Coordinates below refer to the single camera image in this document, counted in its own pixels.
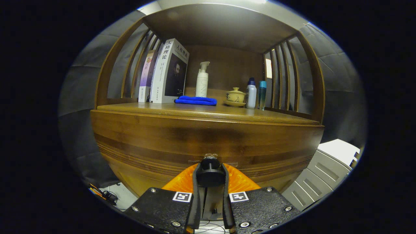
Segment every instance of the saucer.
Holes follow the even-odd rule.
[[[245,102],[230,102],[230,101],[224,101],[225,104],[233,106],[233,107],[242,107],[245,105]]]

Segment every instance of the yellow ceramic cup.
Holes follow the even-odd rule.
[[[227,101],[230,102],[244,102],[245,93],[239,91],[238,87],[234,87],[233,91],[227,92]]]

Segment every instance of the portrait on book cover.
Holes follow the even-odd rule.
[[[179,97],[183,95],[187,64],[172,54],[166,77],[165,96]]]

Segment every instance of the book cover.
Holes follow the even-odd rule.
[[[164,47],[164,44],[162,43],[162,45],[161,45],[161,47],[160,47],[160,49],[159,49],[159,51],[158,51],[158,54],[157,54],[157,58],[156,58],[156,63],[155,63],[155,66],[154,66],[154,68],[153,68],[153,75],[155,75],[155,71],[156,71],[156,64],[158,63],[158,61],[159,61],[159,59],[160,59],[160,54],[162,53],[162,51],[163,51],[163,47]],[[154,84],[154,76],[152,77],[152,82],[150,83],[150,102],[153,102],[153,96],[152,96],[152,90],[153,90],[153,84]]]
[[[147,53],[140,78],[139,102],[150,101],[150,85],[152,82],[154,66],[156,64],[156,57],[157,52],[155,50],[150,50]]]
[[[165,42],[156,64],[152,90],[153,103],[173,103],[185,89],[188,51],[176,39]]]

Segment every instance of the floor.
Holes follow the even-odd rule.
[[[132,194],[121,182],[109,187],[99,189],[103,192],[110,191],[111,193],[115,194],[118,198],[115,207],[117,207],[122,212],[124,212],[137,200],[137,197]],[[194,233],[223,234],[230,233],[230,230],[224,228],[224,222],[222,220],[211,220],[201,221],[199,229],[196,229]]]

